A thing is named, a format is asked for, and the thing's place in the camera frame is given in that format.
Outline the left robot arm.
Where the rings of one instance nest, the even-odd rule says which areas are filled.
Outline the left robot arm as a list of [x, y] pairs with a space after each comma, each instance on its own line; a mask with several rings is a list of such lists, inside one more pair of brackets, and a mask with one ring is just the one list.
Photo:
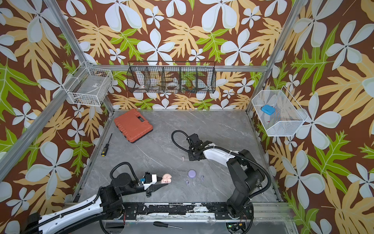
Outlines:
[[171, 175], [162, 177], [146, 172], [139, 179], [130, 163], [122, 162], [110, 171], [111, 183], [100, 187], [96, 195], [59, 212], [27, 219], [22, 234], [69, 234], [88, 224], [121, 216], [124, 210], [123, 196], [153, 192], [171, 183]]

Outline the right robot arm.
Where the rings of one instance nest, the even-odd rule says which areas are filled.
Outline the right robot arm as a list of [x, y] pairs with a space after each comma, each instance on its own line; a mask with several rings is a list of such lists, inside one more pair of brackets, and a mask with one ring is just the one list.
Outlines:
[[248, 150], [228, 150], [211, 141], [200, 140], [197, 134], [188, 135], [182, 130], [173, 131], [171, 140], [175, 146], [188, 153], [190, 161], [212, 160], [228, 168], [235, 187], [226, 202], [226, 210], [232, 218], [243, 216], [252, 205], [252, 199], [271, 187], [270, 173]]

